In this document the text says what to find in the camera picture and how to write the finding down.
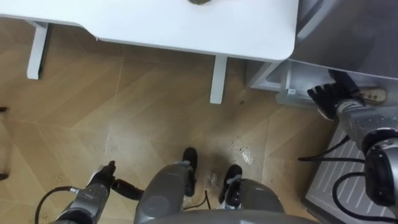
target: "object on table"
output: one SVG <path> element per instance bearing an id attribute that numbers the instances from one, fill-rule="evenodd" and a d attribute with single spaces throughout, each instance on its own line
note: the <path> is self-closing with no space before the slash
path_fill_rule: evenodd
<path id="1" fill-rule="evenodd" d="M 0 181 L 8 178 L 8 174 L 0 174 Z"/>
<path id="2" fill-rule="evenodd" d="M 211 0 L 189 0 L 189 1 L 192 2 L 192 3 L 194 3 L 194 4 L 199 4 L 199 5 L 201 5 L 201 4 L 208 3 L 208 2 L 210 2 Z"/>
<path id="3" fill-rule="evenodd" d="M 379 87 L 360 87 L 361 96 L 366 103 L 370 105 L 380 105 L 385 102 L 387 98 L 387 91 Z"/>
<path id="4" fill-rule="evenodd" d="M 8 111 L 8 108 L 6 108 L 5 106 L 0 107 L 0 113 L 4 113 L 7 111 Z"/>
<path id="5" fill-rule="evenodd" d="M 6 108 L 4 106 L 0 107 L 0 113 L 4 113 L 6 111 L 8 111 L 8 108 Z M 7 178 L 8 178 L 8 174 L 0 174 L 0 180 L 5 180 Z"/>

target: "herringbone floor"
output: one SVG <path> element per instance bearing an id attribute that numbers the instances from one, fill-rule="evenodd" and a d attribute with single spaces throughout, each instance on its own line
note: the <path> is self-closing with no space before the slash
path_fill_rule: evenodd
<path id="1" fill-rule="evenodd" d="M 287 213 L 311 217 L 300 204 L 313 165 L 298 156 L 324 150 L 333 124 L 316 111 L 278 105 L 275 93 L 244 86 L 244 61 L 229 61 L 222 105 L 209 104 L 213 57 L 96 42 L 82 29 L 54 26 L 43 77 L 25 70 L 33 28 L 0 20 L 0 222 L 33 223 L 47 191 L 84 187 L 99 165 L 140 188 L 188 146 L 199 153 L 197 193 L 216 207 L 228 166 L 271 187 Z M 45 204 L 53 220 L 73 195 Z M 131 223 L 136 202 L 112 194 L 101 223 Z"/>

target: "table leg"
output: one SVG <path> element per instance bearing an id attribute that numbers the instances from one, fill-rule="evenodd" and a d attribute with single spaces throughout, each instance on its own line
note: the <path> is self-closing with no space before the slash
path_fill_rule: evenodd
<path id="1" fill-rule="evenodd" d="M 223 101 L 227 56 L 216 55 L 211 83 L 210 103 L 221 104 Z"/>
<path id="2" fill-rule="evenodd" d="M 32 50 L 30 52 L 29 64 L 27 66 L 27 77 L 30 79 L 38 80 L 42 71 L 43 55 L 49 24 L 46 22 L 27 22 L 30 25 L 36 27 Z"/>

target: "tabletop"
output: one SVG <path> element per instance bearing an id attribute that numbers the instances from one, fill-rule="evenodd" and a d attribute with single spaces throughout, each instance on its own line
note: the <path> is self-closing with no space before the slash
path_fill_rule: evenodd
<path id="1" fill-rule="evenodd" d="M 0 16 L 84 27 L 100 40 L 281 61 L 299 0 L 0 0 Z"/>

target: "black cable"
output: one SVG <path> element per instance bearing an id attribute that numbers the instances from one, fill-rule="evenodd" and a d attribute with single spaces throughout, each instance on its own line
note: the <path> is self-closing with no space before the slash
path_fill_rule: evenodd
<path id="1" fill-rule="evenodd" d="M 365 160 L 363 159 L 354 159 L 354 158 L 315 158 L 315 159 L 302 159 L 299 160 L 302 162 L 359 162 L 364 164 Z"/>
<path id="2" fill-rule="evenodd" d="M 338 200 L 337 197 L 337 190 L 338 187 L 341 183 L 343 183 L 346 179 L 349 179 L 351 177 L 364 177 L 365 173 L 364 172 L 352 172 L 349 174 L 342 175 L 339 179 L 336 180 L 335 184 L 333 185 L 333 189 L 331 191 L 331 195 L 333 197 L 333 201 L 335 202 L 336 206 L 343 211 L 345 214 L 357 218 L 359 220 L 364 220 L 364 221 L 370 221 L 370 222 L 388 222 L 388 223 L 397 223 L 398 220 L 395 218 L 389 218 L 389 217 L 372 217 L 372 216 L 366 216 L 366 215 L 360 215 L 357 213 L 353 213 L 349 210 L 347 210 Z"/>
<path id="3" fill-rule="evenodd" d="M 198 207 L 201 207 L 205 202 L 207 202 L 207 207 L 208 207 L 209 209 L 211 209 L 210 202 L 209 202 L 209 198 L 208 198 L 208 196 L 207 196 L 207 190 L 205 190 L 205 199 L 203 199 L 203 201 L 202 201 L 199 205 L 189 206 L 189 207 L 187 207 L 187 208 L 184 208 L 183 210 L 185 211 L 185 210 L 188 210 L 188 209 L 191 209 L 191 208 L 198 208 Z"/>
<path id="4" fill-rule="evenodd" d="M 298 160 L 299 161 L 312 161 L 312 159 L 318 159 L 320 157 L 322 158 L 322 156 L 333 152 L 334 150 L 338 149 L 340 146 L 346 144 L 348 141 L 349 141 L 349 136 L 346 134 L 346 136 L 339 143 L 337 143 L 335 146 L 331 147 L 330 149 L 326 150 L 325 152 L 318 154 L 316 156 L 301 157 L 301 158 L 298 158 Z"/>
<path id="5" fill-rule="evenodd" d="M 44 197 L 40 200 L 39 204 L 37 205 L 36 212 L 35 212 L 35 224 L 39 224 L 39 216 L 40 216 L 40 210 L 42 209 L 42 205 L 50 195 L 52 195 L 55 192 L 61 192 L 61 191 L 70 191 L 72 186 L 65 186 L 65 187 L 56 187 L 49 192 L 47 192 Z"/>

